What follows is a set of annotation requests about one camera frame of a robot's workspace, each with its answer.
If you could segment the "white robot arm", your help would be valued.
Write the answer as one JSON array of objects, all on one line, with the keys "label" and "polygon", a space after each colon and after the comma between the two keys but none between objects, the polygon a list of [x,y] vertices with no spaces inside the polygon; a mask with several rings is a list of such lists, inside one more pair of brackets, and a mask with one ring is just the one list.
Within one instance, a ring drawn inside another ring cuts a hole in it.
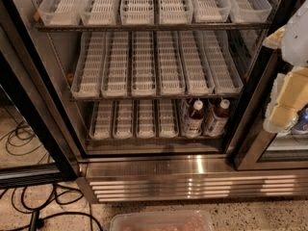
[{"label": "white robot arm", "polygon": [[263,45],[280,49],[282,60],[293,67],[277,74],[269,95],[263,128],[278,134],[295,124],[297,113],[308,103],[308,0]]}]

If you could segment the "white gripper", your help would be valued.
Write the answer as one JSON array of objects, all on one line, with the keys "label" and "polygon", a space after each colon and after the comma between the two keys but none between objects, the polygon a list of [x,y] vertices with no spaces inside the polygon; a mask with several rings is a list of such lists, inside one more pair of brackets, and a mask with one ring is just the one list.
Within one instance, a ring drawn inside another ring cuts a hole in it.
[{"label": "white gripper", "polygon": [[[262,45],[280,49],[286,26],[266,37]],[[287,74],[278,73],[269,95],[263,128],[270,133],[287,133],[297,123],[297,113],[308,104],[308,67],[295,66]]]}]

